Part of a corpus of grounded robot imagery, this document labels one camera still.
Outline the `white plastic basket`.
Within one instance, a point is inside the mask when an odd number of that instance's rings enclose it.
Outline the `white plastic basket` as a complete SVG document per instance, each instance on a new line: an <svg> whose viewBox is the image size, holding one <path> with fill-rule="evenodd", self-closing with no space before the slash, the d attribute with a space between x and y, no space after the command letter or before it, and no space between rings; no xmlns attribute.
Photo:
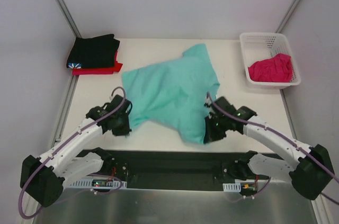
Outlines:
<svg viewBox="0 0 339 224"><path fill-rule="evenodd" d="M284 89L301 83L287 37L280 33L246 32L239 36L246 84L253 89Z"/></svg>

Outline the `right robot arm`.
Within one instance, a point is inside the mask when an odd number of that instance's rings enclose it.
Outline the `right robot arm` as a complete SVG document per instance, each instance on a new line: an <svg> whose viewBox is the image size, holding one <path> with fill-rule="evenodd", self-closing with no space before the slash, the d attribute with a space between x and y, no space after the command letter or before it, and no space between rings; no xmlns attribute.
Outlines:
<svg viewBox="0 0 339 224"><path fill-rule="evenodd" d="M246 106L236 109L224 97L213 100L207 96L205 107L205 143L219 141L228 131L236 131L272 150L278 157L256 151L246 152L227 167L235 180L245 181L263 175L292 185L304 198L315 200L323 195L330 181L338 181L328 150L320 144L310 146L271 128L256 112Z"/></svg>

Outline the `teal t shirt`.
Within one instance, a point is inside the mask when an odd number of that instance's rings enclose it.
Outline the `teal t shirt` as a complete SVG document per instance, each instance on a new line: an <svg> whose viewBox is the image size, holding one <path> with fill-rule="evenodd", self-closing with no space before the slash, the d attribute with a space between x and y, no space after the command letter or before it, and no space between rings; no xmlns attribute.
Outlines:
<svg viewBox="0 0 339 224"><path fill-rule="evenodd" d="M175 129L185 142L204 143L209 113L204 104L207 94L215 98L220 86L204 43L181 58L124 72L122 83L132 103L132 130L154 121Z"/></svg>

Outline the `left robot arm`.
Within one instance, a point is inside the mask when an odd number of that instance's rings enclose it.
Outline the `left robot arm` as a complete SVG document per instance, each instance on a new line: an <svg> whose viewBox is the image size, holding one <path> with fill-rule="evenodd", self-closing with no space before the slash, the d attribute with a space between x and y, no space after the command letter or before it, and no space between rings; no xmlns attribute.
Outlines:
<svg viewBox="0 0 339 224"><path fill-rule="evenodd" d="M39 157L30 155L23 161L21 189L46 208L59 199L66 187L84 176L116 174L113 156L100 147L80 159L76 156L107 131L114 136L128 135L131 110L132 102L119 94L103 106L91 108L72 135Z"/></svg>

